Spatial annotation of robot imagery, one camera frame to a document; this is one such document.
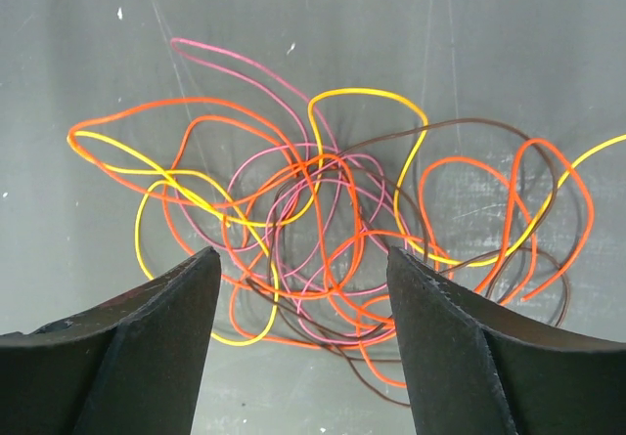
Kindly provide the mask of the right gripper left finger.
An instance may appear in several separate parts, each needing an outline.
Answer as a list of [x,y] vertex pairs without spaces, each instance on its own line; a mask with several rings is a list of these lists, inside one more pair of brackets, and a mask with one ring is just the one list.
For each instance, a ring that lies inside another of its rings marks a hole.
[[2,433],[190,433],[220,281],[207,247],[91,309],[2,335]]

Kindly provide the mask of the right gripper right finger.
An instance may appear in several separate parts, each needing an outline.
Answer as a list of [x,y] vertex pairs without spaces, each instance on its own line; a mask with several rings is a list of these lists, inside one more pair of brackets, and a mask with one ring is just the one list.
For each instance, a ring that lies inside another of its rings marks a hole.
[[526,318],[397,247],[386,280],[417,433],[624,433],[624,344]]

